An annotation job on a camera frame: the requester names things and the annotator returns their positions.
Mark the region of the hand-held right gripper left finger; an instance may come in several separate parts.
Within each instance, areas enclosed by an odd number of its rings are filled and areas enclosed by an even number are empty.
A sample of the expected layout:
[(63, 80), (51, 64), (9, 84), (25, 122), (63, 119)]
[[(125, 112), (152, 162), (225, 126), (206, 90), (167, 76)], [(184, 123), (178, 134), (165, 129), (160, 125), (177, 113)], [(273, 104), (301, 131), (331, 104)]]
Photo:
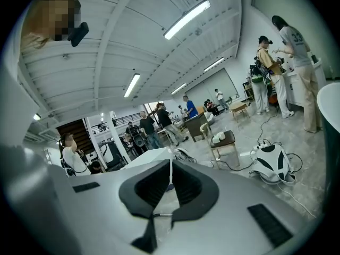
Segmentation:
[(153, 214), (168, 188), (169, 177), (170, 161), (163, 160), (124, 181), (118, 192), (121, 202), (132, 216), (147, 220), (143, 236), (131, 242), (132, 246), (146, 253), (153, 253), (157, 249)]

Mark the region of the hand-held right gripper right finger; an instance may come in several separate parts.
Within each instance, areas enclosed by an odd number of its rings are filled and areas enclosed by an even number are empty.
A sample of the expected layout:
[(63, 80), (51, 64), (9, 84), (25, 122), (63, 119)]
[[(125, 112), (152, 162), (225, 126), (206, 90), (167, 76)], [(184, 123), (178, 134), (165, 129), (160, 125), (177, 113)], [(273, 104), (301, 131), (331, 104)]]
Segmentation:
[(175, 160), (172, 182), (179, 208), (172, 213), (173, 222), (197, 220), (209, 212), (219, 198), (217, 183), (208, 175)]

